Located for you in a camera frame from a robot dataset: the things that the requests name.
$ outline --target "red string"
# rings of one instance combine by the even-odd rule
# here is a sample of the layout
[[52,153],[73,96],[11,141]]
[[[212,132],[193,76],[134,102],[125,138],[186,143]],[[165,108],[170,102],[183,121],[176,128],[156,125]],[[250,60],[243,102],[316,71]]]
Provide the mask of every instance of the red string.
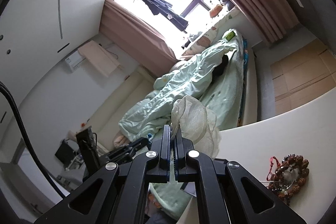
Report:
[[269,181],[270,179],[268,178],[269,177],[269,175],[273,175],[273,173],[272,173],[272,168],[273,168],[273,165],[274,165],[274,163],[273,163],[273,159],[275,159],[275,161],[277,162],[277,167],[280,167],[281,166],[281,164],[279,163],[279,161],[278,161],[278,159],[276,158],[276,157],[271,157],[270,159],[269,159],[269,162],[270,162],[270,168],[269,168],[269,172],[268,172],[268,175],[267,175],[267,177],[266,177],[266,180],[267,181]]

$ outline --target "white table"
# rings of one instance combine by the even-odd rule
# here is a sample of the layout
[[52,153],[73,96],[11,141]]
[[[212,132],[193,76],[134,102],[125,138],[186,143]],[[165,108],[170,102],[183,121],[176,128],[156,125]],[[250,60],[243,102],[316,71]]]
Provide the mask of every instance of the white table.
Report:
[[[288,154],[309,160],[306,185],[291,208],[307,224],[316,224],[336,197],[336,88],[282,115],[221,132],[218,158],[239,162],[258,180],[266,180],[269,159]],[[198,223],[196,199],[178,224]]]

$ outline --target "gray floor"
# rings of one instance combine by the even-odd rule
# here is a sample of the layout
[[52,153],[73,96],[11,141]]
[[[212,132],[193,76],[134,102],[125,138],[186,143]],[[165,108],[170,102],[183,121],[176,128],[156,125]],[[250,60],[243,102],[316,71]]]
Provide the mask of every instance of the gray floor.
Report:
[[269,48],[262,44],[253,47],[258,79],[258,120],[274,117],[274,87],[270,65],[313,41],[316,37],[305,27],[294,31],[279,44]]

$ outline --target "silver screw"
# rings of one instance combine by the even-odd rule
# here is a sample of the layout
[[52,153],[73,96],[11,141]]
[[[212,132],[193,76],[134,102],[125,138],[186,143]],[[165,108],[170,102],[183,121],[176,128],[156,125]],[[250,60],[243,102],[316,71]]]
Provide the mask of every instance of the silver screw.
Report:
[[156,155],[157,155],[157,152],[151,151],[151,150],[146,153],[146,156],[148,158],[154,158],[154,157],[156,157]]
[[189,157],[197,158],[200,155],[200,153],[198,151],[196,151],[196,150],[190,150],[188,152],[188,155],[189,155]]
[[230,161],[230,162],[228,163],[228,166],[229,166],[231,169],[238,169],[238,167],[239,167],[239,163],[236,162],[236,161]]
[[108,164],[105,165],[105,168],[107,170],[114,170],[117,167],[117,164],[115,164],[114,162],[109,162]]

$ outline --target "cardboard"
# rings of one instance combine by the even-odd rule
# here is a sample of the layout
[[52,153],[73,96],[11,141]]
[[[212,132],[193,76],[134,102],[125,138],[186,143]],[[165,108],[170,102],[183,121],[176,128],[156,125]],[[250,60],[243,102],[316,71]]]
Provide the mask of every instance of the cardboard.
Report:
[[336,86],[336,58],[318,39],[270,68],[277,115],[304,105]]

